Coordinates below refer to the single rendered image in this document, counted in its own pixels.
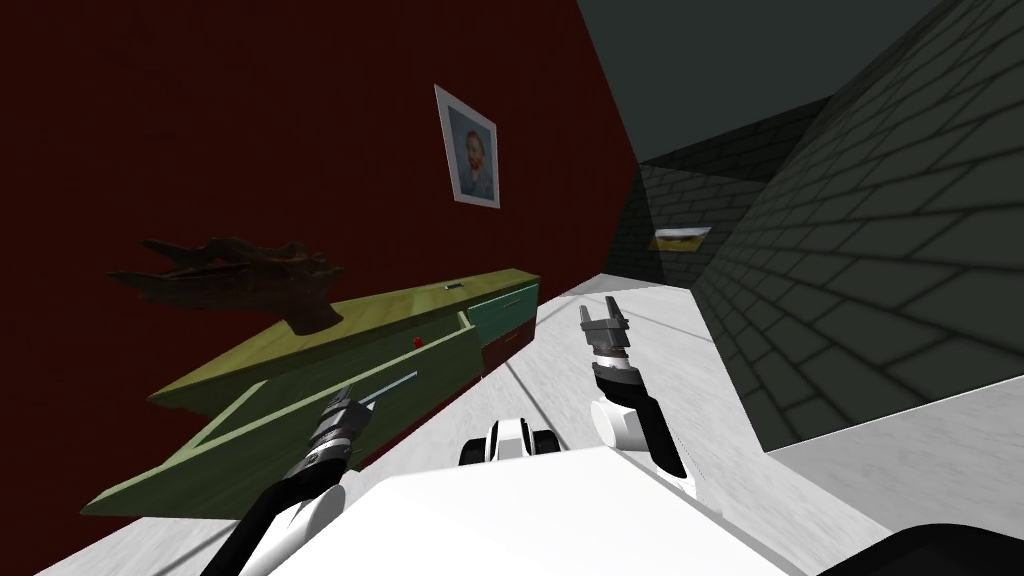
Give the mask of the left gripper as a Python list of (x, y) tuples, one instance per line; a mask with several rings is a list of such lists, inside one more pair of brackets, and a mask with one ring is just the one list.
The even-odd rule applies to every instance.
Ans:
[(319, 416), (313, 433), (313, 452), (350, 453), (373, 415), (373, 403), (352, 398), (352, 386), (336, 394)]

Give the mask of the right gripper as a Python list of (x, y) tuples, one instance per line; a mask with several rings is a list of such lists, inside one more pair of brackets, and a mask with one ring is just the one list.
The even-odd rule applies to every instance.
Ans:
[(628, 358), (626, 349), (630, 346), (627, 336), (628, 319), (622, 313), (616, 299), (605, 297), (609, 318), (594, 320), (587, 305), (579, 306), (580, 327), (589, 343), (598, 356)]

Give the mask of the green drawer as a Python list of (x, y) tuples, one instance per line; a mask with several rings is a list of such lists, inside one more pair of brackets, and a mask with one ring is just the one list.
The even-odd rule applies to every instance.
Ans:
[[(413, 344), (419, 337), (423, 346)], [(378, 399), (354, 443), (360, 470), (479, 377), (481, 346), (465, 313), (348, 349), (243, 392), (200, 434), (161, 465), (111, 487), (83, 515), (239, 519), (270, 484), (307, 453), (333, 396), (352, 386), (370, 394), (414, 371), (411, 382)]]

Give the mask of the dark red drawer front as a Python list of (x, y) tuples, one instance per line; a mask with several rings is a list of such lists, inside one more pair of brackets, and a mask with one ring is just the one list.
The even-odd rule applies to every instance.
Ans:
[(481, 349), (483, 369), (482, 375), (487, 376), (502, 364), (515, 356), (534, 340), (536, 318), (532, 317), (523, 324), (502, 334)]

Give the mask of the teal drawer front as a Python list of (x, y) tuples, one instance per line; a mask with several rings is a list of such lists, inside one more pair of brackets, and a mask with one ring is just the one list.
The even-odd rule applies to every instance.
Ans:
[(539, 285), (528, 285), (515, 292), (476, 304), (466, 311), (483, 347), (518, 326), (530, 322), (537, 312)]

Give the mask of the green sideboard with wooden top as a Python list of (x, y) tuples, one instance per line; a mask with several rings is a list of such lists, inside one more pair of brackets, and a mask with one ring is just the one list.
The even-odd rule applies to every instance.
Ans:
[[(459, 312), (466, 314), (476, 304), (535, 283), (540, 292), (538, 276), (507, 269), (338, 302), (334, 307), (344, 317), (338, 325), (314, 335), (297, 336), (278, 323), (156, 392), (151, 401), (206, 416), (208, 425), (255, 383)], [(478, 378), (434, 415), (483, 377), (481, 370)]]

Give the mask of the dark brown driftwood sculpture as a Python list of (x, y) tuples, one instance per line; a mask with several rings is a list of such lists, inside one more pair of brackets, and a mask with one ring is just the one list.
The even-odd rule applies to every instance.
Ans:
[(248, 310), (283, 320), (298, 336), (344, 320), (327, 295), (343, 269), (301, 242), (258, 247), (240, 238), (212, 238), (199, 248), (145, 240), (170, 260), (164, 273), (118, 271), (106, 276), (140, 291), (148, 302), (185, 310)]

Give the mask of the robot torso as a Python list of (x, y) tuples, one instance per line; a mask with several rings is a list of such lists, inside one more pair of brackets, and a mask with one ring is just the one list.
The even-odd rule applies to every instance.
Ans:
[(803, 576), (610, 447), (393, 476), (270, 576)]

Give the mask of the framed portrait picture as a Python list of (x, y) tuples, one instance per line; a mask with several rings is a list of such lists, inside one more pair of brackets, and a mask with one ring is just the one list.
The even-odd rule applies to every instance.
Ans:
[(434, 85), (454, 200), (499, 209), (496, 125)]

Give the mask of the yellow landscape wall picture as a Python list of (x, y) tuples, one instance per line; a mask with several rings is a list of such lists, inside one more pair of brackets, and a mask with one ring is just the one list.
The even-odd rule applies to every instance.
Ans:
[(711, 232), (711, 227), (656, 229), (648, 249), (659, 252), (695, 253)]

